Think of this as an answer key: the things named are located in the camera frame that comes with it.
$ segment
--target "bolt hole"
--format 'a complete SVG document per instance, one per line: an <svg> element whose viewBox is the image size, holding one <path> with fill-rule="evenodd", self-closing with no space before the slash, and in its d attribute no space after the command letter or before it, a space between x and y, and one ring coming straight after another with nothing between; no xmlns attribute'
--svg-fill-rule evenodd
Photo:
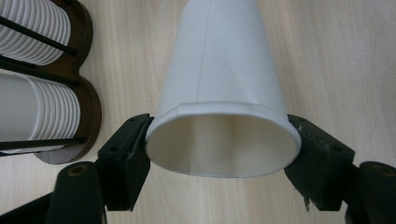
<svg viewBox="0 0 396 224"><path fill-rule="evenodd" d="M71 168L67 174L70 176L77 176L77 175L82 175L88 170L88 167L86 165L79 165Z"/></svg>

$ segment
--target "dark wooden base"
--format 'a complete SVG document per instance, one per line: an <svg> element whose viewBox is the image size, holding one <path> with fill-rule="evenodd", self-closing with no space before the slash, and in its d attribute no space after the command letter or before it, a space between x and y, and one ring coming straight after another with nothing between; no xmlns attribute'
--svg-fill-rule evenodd
<svg viewBox="0 0 396 224"><path fill-rule="evenodd" d="M81 145L66 146L61 149L35 153L40 160L50 164L61 164L75 161L84 156L96 141L102 123L102 108L99 97L92 84L79 75L79 68L90 52L92 44L92 20L88 10L77 0L51 0L61 7L71 22L71 49L76 55L64 53L56 62L45 66L38 66L37 70L67 77L79 82L77 87L70 87L76 94L80 105L80 124L74 137L84 138Z"/></svg>

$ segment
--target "light wooden table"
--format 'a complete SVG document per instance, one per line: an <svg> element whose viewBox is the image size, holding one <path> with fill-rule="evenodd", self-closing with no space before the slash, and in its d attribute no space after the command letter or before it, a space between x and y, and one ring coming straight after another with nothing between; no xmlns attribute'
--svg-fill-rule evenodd
<svg viewBox="0 0 396 224"><path fill-rule="evenodd" d="M103 106L99 138L128 118L154 115L177 23L187 0L81 0L94 23L81 74ZM357 151L355 163L396 166L396 1L260 0L291 114ZM0 214L53 190L64 165L33 155L0 158ZM174 174L152 165L133 213L109 223L345 223L340 213L305 211L283 172L250 179Z"/></svg>

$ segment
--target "stacked paper cups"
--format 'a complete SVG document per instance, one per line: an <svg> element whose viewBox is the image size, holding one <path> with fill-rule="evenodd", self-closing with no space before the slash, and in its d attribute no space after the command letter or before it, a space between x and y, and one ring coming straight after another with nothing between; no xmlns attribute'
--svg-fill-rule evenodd
<svg viewBox="0 0 396 224"><path fill-rule="evenodd" d="M71 138L78 129L77 96L63 84L0 74L0 142ZM21 153L57 149L37 147L3 151Z"/></svg>
<svg viewBox="0 0 396 224"><path fill-rule="evenodd" d="M70 20L50 0L0 0L0 15L58 43L67 45ZM0 54L37 65L53 63L62 51L0 25Z"/></svg>

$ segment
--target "white paper cup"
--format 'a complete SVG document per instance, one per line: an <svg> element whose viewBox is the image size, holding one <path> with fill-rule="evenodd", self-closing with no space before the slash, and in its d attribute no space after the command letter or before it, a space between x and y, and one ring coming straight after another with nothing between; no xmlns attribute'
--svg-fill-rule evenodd
<svg viewBox="0 0 396 224"><path fill-rule="evenodd" d="M0 142L36 137L43 108L42 94L27 78L0 74Z"/></svg>
<svg viewBox="0 0 396 224"><path fill-rule="evenodd" d="M72 138L78 130L78 98L63 84L33 77L0 75L0 104L0 142ZM3 152L35 152L61 147Z"/></svg>
<svg viewBox="0 0 396 224"><path fill-rule="evenodd" d="M254 0L187 3L147 141L154 163L187 175L267 175L296 158Z"/></svg>
<svg viewBox="0 0 396 224"><path fill-rule="evenodd" d="M10 8L9 12L3 11L3 17L67 46L71 25L63 9L48 0L2 1L0 4ZM47 65L59 59L63 52L0 26L0 54L19 61Z"/></svg>

